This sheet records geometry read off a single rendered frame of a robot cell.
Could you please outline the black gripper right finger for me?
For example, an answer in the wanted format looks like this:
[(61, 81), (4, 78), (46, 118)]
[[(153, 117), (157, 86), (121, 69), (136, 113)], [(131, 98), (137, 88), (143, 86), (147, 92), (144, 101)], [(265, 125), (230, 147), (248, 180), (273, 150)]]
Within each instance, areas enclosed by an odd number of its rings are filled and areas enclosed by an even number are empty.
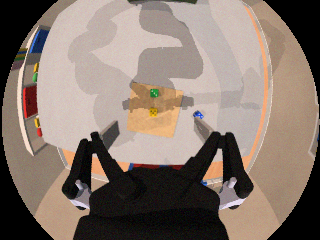
[(162, 197), (167, 202), (179, 201), (195, 180), (201, 183), (218, 149), (223, 156), (223, 186), (219, 191), (220, 206), (236, 209), (249, 196), (254, 185), (244, 170), (241, 154), (232, 132), (221, 135), (200, 117), (194, 117), (194, 132), (204, 144), (190, 159), (162, 185)]

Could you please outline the yellow die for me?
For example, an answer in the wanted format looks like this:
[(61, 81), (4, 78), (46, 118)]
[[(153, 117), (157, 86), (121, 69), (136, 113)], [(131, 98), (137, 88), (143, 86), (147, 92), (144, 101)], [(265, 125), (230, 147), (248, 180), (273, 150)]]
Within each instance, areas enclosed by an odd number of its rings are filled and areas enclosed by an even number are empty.
[(157, 117), (157, 108), (150, 108), (149, 109), (149, 116)]

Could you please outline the tan square mat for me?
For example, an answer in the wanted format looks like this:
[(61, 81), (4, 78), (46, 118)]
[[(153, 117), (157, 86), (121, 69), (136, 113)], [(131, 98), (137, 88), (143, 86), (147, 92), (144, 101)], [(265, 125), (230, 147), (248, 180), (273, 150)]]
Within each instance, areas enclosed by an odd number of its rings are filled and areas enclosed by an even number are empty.
[[(150, 97), (150, 89), (158, 89), (158, 97)], [(132, 83), (127, 130), (173, 138), (183, 91)], [(149, 109), (157, 108), (157, 117)]]

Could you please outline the green die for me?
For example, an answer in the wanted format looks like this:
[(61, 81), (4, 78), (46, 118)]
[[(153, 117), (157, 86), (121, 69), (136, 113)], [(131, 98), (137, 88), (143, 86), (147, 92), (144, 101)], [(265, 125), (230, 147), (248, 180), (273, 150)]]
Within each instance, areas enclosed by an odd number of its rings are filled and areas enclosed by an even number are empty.
[(158, 89), (151, 89), (150, 97), (158, 97)]

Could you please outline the blue die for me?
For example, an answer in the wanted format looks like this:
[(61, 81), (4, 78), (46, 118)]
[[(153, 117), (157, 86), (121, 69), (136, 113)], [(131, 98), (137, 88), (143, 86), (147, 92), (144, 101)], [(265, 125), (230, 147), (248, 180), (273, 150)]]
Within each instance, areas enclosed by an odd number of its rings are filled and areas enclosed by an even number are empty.
[(199, 112), (199, 111), (196, 111), (194, 114), (193, 114), (194, 117), (200, 117), (201, 119), (203, 118), (203, 115)]

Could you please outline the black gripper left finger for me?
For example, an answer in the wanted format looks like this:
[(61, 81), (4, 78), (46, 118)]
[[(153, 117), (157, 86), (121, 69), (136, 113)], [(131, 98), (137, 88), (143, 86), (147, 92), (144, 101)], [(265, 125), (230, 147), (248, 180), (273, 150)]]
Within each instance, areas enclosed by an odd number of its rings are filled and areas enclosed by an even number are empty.
[(92, 156), (96, 153), (108, 180), (119, 197), (126, 202), (138, 198), (136, 184), (108, 152), (119, 134), (118, 120), (115, 120), (100, 133), (92, 132), (90, 134), (92, 141), (88, 141), (87, 138), (80, 141), (70, 174), (62, 186), (63, 194), (79, 210), (90, 209)]

